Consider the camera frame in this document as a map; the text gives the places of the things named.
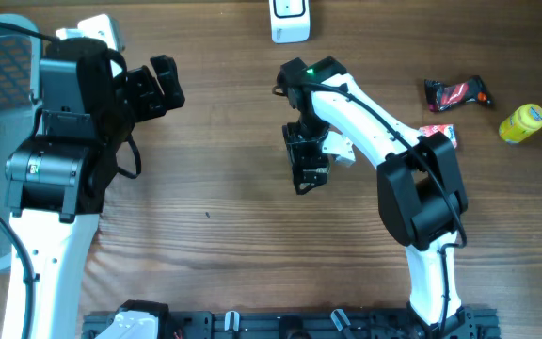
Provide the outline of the black red snack wrapper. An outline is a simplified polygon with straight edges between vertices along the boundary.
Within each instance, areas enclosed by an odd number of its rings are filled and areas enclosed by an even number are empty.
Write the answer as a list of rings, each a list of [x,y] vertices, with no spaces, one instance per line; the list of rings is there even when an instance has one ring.
[[[463,83],[447,85],[435,80],[424,81],[424,92],[431,112],[442,112],[465,103],[492,106],[493,98],[479,75]]]

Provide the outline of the red white small carton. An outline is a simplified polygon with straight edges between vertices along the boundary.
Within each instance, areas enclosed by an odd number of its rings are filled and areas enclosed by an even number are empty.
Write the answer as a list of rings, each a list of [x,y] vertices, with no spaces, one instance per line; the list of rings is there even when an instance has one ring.
[[[453,147],[455,149],[457,148],[458,143],[456,139],[454,126],[452,124],[426,125],[426,126],[420,127],[419,132],[425,137],[430,137],[436,133],[442,133],[451,141],[451,143],[453,144]]]

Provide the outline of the yellow lidded small bottle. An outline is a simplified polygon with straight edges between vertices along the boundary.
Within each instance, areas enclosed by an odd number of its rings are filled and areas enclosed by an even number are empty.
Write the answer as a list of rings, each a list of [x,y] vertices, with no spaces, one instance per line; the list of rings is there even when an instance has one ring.
[[[518,144],[542,128],[542,107],[536,104],[520,106],[499,127],[500,137],[507,143]]]

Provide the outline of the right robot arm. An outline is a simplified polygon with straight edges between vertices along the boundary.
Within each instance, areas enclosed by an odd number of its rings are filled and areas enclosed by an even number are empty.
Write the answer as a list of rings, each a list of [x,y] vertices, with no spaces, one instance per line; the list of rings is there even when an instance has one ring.
[[[296,193],[324,185],[330,162],[351,163],[358,148],[375,168],[379,216],[406,250],[415,325],[427,338],[453,334],[463,324],[454,251],[468,244],[468,198],[452,141],[396,120],[331,56],[284,63],[273,92],[299,113],[282,127]]]

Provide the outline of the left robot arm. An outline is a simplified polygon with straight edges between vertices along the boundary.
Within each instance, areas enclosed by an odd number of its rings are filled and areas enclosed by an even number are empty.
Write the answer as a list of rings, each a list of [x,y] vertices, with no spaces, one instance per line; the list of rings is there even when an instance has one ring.
[[[118,150],[133,143],[138,123],[184,104],[173,58],[136,69],[124,63],[92,38],[53,42],[40,60],[34,127],[5,165],[14,237],[6,338],[74,337],[105,191],[122,174]]]

